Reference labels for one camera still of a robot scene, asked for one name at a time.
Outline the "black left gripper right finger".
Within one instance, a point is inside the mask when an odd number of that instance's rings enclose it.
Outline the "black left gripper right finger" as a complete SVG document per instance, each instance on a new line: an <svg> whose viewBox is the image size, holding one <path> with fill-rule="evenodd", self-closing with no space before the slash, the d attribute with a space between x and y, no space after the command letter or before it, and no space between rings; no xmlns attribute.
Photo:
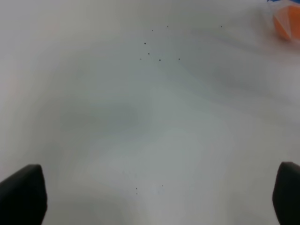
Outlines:
<svg viewBox="0 0 300 225"><path fill-rule="evenodd" d="M300 166L282 162L278 168L272 202L281 225L300 223Z"/></svg>

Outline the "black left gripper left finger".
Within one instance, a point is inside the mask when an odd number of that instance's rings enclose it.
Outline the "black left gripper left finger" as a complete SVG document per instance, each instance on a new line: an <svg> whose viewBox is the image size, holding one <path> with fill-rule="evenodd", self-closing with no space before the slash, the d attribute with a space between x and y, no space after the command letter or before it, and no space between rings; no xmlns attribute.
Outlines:
<svg viewBox="0 0 300 225"><path fill-rule="evenodd" d="M27 165L0 183L0 223L40 225L47 211L41 165Z"/></svg>

